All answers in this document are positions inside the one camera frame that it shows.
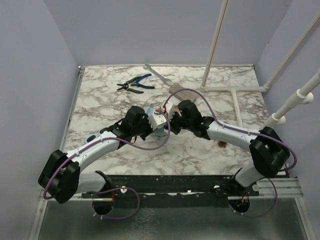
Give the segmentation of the light blue cleaning cloth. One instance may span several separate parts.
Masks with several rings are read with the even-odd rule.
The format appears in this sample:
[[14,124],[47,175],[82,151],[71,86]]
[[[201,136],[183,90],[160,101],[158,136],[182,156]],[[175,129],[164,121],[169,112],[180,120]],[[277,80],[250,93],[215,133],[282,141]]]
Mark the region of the light blue cleaning cloth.
[[168,132],[165,130],[164,127],[161,127],[153,131],[151,135],[155,137],[166,137],[168,135]]

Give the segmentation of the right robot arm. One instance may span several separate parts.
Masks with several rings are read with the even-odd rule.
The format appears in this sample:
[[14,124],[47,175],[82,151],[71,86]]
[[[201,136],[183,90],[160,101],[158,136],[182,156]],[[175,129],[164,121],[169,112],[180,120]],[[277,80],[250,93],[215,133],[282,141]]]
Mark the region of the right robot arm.
[[170,119],[170,130],[175,135],[187,130],[198,138],[226,142],[250,152],[252,163],[238,170],[229,184],[236,196],[246,192],[255,181],[275,178],[290,157],[289,150],[272,128],[265,127],[253,134],[243,128],[235,130],[229,124],[220,125],[213,117],[202,116],[190,100],[178,104]]

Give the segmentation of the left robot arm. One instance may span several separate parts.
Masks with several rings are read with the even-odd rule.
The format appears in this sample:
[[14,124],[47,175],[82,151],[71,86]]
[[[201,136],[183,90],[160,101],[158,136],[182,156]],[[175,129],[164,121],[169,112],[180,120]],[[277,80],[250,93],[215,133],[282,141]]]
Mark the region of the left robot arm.
[[104,155],[119,150],[124,145],[134,146],[132,139],[145,139],[158,127],[159,120],[166,119],[157,111],[146,113],[138,106],[132,106],[125,117],[102,129],[81,147],[69,152],[60,149],[52,152],[39,176],[38,184],[43,188],[45,200],[55,199],[63,204],[75,194],[94,192],[106,197],[111,190],[110,179],[101,171],[83,171]]

